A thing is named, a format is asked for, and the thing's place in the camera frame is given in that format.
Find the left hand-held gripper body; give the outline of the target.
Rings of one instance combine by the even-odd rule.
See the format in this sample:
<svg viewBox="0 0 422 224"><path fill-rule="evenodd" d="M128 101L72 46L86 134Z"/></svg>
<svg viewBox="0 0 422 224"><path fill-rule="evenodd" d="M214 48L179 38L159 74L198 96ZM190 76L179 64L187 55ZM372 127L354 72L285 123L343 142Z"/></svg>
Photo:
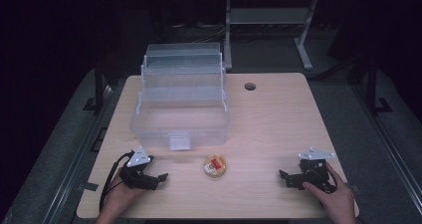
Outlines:
<svg viewBox="0 0 422 224"><path fill-rule="evenodd" d="M148 155L142 146L133 151L119 174L123 183L129 188L155 190L158 186L159 178L143 173L143 170L152 159L153 157Z"/></svg>

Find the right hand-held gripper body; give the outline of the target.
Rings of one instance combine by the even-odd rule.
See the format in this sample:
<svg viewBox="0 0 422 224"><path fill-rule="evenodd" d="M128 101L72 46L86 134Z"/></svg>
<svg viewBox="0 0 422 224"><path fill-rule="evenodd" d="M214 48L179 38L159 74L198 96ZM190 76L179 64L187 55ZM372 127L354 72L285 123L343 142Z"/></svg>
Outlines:
<svg viewBox="0 0 422 224"><path fill-rule="evenodd" d="M333 193L336 187L331 184L330 174L325 164L329 158L335 158L334 152L329 152L315 147L310 147L307 151L298 154L300 160L298 174L289 174L289 179L285 180L289 188L304 190L304 182L314 185L325 193Z"/></svg>

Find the round yellow packet red label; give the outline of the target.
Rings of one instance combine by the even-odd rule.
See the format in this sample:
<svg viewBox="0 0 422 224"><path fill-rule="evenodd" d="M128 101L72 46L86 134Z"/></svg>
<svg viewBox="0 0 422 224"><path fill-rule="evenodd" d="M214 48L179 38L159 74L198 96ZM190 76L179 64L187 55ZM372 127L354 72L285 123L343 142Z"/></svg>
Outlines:
<svg viewBox="0 0 422 224"><path fill-rule="evenodd" d="M227 163L222 155L212 154L206 157L203 167L208 176L217 178L225 174Z"/></svg>

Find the clear plastic tiered storage box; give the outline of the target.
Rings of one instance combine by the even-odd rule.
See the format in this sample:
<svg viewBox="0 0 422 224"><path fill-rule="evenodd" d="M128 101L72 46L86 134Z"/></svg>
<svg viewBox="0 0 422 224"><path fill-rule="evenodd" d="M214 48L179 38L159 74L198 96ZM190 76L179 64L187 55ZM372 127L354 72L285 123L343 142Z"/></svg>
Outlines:
<svg viewBox="0 0 422 224"><path fill-rule="evenodd" d="M218 43L152 44L130 129L144 146L222 145L229 127L226 71Z"/></svg>

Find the person's left hand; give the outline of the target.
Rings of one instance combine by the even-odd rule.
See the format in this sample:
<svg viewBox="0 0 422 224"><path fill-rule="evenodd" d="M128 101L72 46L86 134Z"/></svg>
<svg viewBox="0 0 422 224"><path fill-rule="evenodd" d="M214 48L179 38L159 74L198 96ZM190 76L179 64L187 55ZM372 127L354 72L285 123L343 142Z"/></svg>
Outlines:
<svg viewBox="0 0 422 224"><path fill-rule="evenodd" d="M107 193L99 216L113 216L117 219L143 193L143 189L127 187L122 182L118 171L110 184L110 191Z"/></svg>

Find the person's right hand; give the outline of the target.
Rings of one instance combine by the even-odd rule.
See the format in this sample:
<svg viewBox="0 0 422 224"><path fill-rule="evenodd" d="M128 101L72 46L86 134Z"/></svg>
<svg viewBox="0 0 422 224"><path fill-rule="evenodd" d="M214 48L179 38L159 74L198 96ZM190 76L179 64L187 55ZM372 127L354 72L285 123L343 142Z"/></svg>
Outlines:
<svg viewBox="0 0 422 224"><path fill-rule="evenodd" d="M333 224L357 224L353 192L328 162L325 167L335 182L334 193L325 193L308 182L303 187L321 202Z"/></svg>

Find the grey metal stand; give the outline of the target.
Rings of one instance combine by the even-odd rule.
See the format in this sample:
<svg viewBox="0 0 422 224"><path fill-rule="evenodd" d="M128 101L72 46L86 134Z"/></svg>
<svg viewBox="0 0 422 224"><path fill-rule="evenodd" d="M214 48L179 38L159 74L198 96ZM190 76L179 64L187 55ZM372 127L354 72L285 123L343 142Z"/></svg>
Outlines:
<svg viewBox="0 0 422 224"><path fill-rule="evenodd" d="M305 40L311 26L318 0L311 0L308 7L294 8L233 8L226 0L225 40L223 63L232 69L231 29L236 25L302 25L301 34L294 38L296 49L306 71L314 67L305 48Z"/></svg>

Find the black frame post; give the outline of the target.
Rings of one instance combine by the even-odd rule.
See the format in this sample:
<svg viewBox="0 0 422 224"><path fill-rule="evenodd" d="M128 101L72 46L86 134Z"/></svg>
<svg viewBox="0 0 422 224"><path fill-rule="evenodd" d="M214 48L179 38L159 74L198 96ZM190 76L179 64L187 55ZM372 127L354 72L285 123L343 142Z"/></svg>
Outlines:
<svg viewBox="0 0 422 224"><path fill-rule="evenodd" d="M104 78L100 61L97 61L94 68L95 74L95 96L89 98L84 106L84 111L91 111L94 115L100 113L104 105Z"/></svg>
<svg viewBox="0 0 422 224"><path fill-rule="evenodd" d="M373 58L367 67L366 104L373 115L380 112L392 112L392 108L384 98L376 96L377 66Z"/></svg>

